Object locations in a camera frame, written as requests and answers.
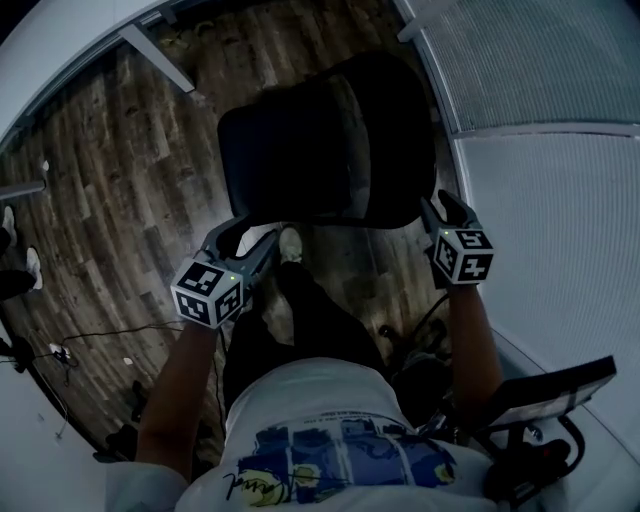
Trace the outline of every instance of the small white object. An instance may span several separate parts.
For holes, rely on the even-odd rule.
[[[55,343],[49,343],[49,350],[51,350],[52,354],[57,354],[62,352],[64,348],[64,353],[67,356],[67,359],[71,359],[71,351],[67,347],[61,347],[60,345],[56,345]]]
[[[452,284],[484,281],[493,254],[493,246],[482,229],[438,230],[434,262]]]
[[[215,329],[243,305],[243,278],[227,269],[187,258],[171,283],[178,314]]]

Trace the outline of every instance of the shoe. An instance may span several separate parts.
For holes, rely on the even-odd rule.
[[[32,290],[42,290],[42,272],[40,272],[40,257],[38,252],[33,248],[27,249],[27,272],[36,278],[36,284]]]
[[[280,263],[302,263],[302,239],[293,226],[286,226],[280,233]]]
[[[11,206],[6,206],[4,209],[4,219],[2,221],[2,227],[4,230],[9,233],[11,237],[11,242],[9,242],[9,247],[15,247],[18,245],[18,233],[16,233],[16,219],[13,216],[13,208]]]

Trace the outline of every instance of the leg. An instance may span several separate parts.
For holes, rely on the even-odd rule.
[[[27,293],[36,284],[36,278],[20,270],[0,271],[0,301]]]
[[[256,311],[238,318],[222,374],[227,414],[233,402],[253,382],[271,370],[296,359],[291,346],[278,343]]]
[[[11,237],[9,236],[9,233],[7,233],[6,229],[0,228],[0,256],[2,256],[4,251],[7,250],[9,244],[11,244]]]
[[[278,285],[293,311],[296,348],[306,357],[343,359],[385,375],[380,351],[364,325],[333,302],[300,263],[283,263]]]
[[[5,206],[2,228],[0,228],[0,256],[4,254],[7,247],[15,247],[18,244],[16,233],[16,221],[13,216],[13,208]]]

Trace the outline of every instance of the person's foot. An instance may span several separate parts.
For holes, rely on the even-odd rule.
[[[302,263],[302,239],[293,226],[286,226],[280,233],[280,263]]]
[[[40,256],[33,247],[27,249],[27,272],[36,279],[32,290],[42,290],[42,272],[40,272]]]
[[[5,229],[11,237],[9,247],[15,247],[18,245],[18,233],[16,232],[16,219],[13,216],[13,208],[6,206],[4,209],[4,219],[2,220],[2,227]]]

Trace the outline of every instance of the forearm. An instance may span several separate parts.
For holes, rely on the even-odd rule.
[[[189,479],[215,348],[213,331],[187,324],[144,409],[136,461],[167,465]]]
[[[449,311],[454,403],[472,422],[502,383],[502,369],[476,287],[452,287]]]

